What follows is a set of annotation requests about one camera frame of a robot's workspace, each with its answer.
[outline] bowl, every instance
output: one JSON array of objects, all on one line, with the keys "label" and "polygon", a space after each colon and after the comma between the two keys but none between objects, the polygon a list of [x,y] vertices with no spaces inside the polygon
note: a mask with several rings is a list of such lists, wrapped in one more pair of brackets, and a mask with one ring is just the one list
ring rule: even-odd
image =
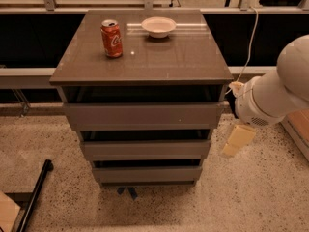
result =
[{"label": "bowl", "polygon": [[151,37],[165,38],[176,28],[176,22],[165,17],[151,17],[142,22],[142,28],[145,29]]}]

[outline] can lid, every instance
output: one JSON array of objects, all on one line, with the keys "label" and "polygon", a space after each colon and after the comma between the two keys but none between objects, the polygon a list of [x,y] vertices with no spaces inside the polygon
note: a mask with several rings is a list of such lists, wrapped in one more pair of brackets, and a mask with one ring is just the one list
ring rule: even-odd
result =
[{"label": "can lid", "polygon": [[114,19],[106,19],[105,21],[102,22],[103,27],[113,27],[115,25],[118,25],[117,20]]}]

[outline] floor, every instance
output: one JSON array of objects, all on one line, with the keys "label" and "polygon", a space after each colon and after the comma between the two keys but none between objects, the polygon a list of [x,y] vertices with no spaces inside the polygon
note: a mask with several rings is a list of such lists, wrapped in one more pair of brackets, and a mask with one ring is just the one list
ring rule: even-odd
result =
[{"label": "floor", "polygon": [[309,231],[309,163],[280,124],[259,129],[233,158],[221,150],[238,123],[224,113],[195,187],[101,189],[60,104],[0,104],[0,189],[32,191],[53,162],[28,231]]}]

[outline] black rod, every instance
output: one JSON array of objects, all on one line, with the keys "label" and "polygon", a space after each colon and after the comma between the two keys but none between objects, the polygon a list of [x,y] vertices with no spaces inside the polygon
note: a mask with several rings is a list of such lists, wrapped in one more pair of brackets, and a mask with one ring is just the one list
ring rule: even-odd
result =
[{"label": "black rod", "polygon": [[25,213],[22,217],[22,220],[18,226],[18,229],[17,229],[17,232],[24,232],[26,231],[26,228],[27,228],[27,225],[28,225],[28,222],[29,222],[29,219],[31,217],[31,214],[34,210],[34,207],[36,205],[36,202],[37,202],[37,199],[39,197],[39,194],[40,194],[40,191],[41,191],[41,188],[42,188],[42,184],[46,178],[46,175],[47,175],[47,172],[49,170],[52,170],[52,163],[51,163],[51,160],[50,159],[47,159],[44,163],[44,166],[42,167],[42,171],[41,171],[41,174],[39,176],[39,179],[36,183],[36,186],[32,192],[32,195],[30,197],[30,200],[29,200],[29,203],[27,205],[27,208],[25,210]]}]

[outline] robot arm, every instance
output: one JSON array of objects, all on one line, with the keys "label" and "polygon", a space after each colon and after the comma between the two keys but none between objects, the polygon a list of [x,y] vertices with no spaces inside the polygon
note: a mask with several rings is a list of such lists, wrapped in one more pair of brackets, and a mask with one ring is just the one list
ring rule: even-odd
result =
[{"label": "robot arm", "polygon": [[290,112],[309,108],[309,35],[289,43],[277,70],[242,85],[235,100],[238,117],[252,127],[278,123]]}]

